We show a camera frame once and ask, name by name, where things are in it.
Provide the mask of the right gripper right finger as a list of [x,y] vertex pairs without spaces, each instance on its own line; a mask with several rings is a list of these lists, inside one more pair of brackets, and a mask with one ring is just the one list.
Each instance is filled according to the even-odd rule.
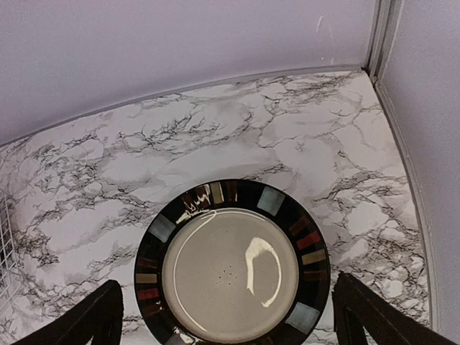
[[404,315],[350,273],[340,272],[332,292],[334,331],[340,344],[452,344]]

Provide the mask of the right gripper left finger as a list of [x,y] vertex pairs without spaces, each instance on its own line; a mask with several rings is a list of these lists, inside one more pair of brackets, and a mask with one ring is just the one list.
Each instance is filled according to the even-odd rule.
[[64,315],[15,344],[119,344],[123,315],[121,285],[108,280]]

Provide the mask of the black rimmed beige plate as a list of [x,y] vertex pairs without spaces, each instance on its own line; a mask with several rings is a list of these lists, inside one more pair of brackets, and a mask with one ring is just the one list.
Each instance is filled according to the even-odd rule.
[[139,311],[161,344],[302,344],[330,282],[312,216],[251,180],[211,181],[171,200],[134,266]]

